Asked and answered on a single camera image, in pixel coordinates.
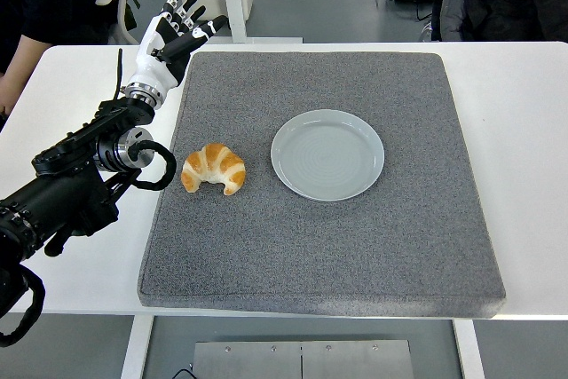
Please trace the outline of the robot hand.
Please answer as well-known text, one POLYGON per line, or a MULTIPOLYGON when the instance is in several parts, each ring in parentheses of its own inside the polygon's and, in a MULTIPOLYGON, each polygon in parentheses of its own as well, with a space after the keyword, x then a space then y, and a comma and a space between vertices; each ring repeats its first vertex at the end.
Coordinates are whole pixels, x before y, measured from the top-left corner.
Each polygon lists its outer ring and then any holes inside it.
POLYGON ((152 18, 138 47, 136 72, 124 88, 126 97, 160 108, 181 84, 192 53, 228 23, 225 15, 200 23, 206 8, 194 8, 196 2, 166 0, 152 18))

